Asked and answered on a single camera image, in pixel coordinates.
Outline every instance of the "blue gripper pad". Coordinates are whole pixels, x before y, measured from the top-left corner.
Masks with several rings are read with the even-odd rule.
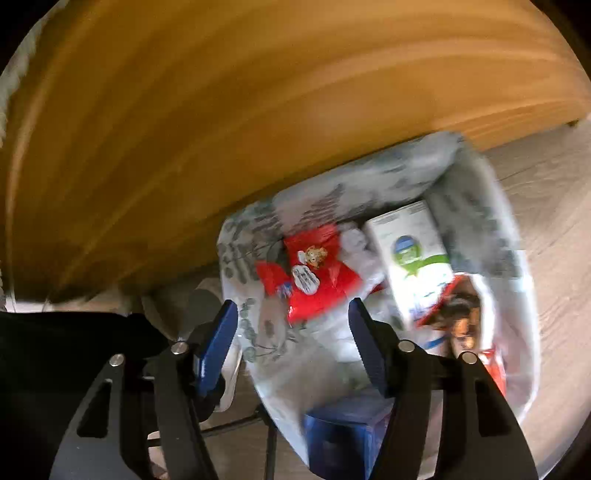
[[[197,393],[201,397],[215,388],[237,328],[238,307],[226,300],[213,321],[212,332],[200,349]]]

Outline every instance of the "blue box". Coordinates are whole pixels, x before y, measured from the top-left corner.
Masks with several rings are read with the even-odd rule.
[[[367,480],[393,405],[368,387],[310,410],[304,416],[310,471],[326,480]]]

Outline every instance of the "white carton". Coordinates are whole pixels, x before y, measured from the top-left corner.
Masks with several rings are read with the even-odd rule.
[[[365,230],[387,269],[407,329],[437,303],[453,271],[424,201],[373,218]]]

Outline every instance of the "red snack bag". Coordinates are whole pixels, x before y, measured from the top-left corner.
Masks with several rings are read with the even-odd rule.
[[[345,300],[361,278],[337,259],[339,230],[334,224],[285,238],[291,275],[279,265],[259,262],[256,271],[267,294],[289,297],[290,323],[307,320]]]
[[[507,395],[507,377],[505,373],[505,365],[501,353],[494,347],[490,350],[483,350],[478,354],[480,361],[485,366],[486,370],[495,381],[496,386],[504,397]]]

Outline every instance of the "metal screw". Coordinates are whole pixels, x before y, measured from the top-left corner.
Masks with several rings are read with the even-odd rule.
[[[398,344],[398,348],[400,348],[405,353],[410,353],[414,350],[414,343],[409,340],[403,340]]]
[[[478,357],[472,352],[464,352],[462,353],[462,360],[464,360],[467,364],[473,365],[476,363],[476,360],[478,360]]]
[[[125,355],[122,353],[116,353],[114,354],[111,358],[109,358],[109,364],[112,367],[118,367],[120,366],[123,362],[125,362]]]
[[[187,342],[177,342],[170,347],[170,351],[175,355],[180,355],[181,353],[185,353],[188,348]]]

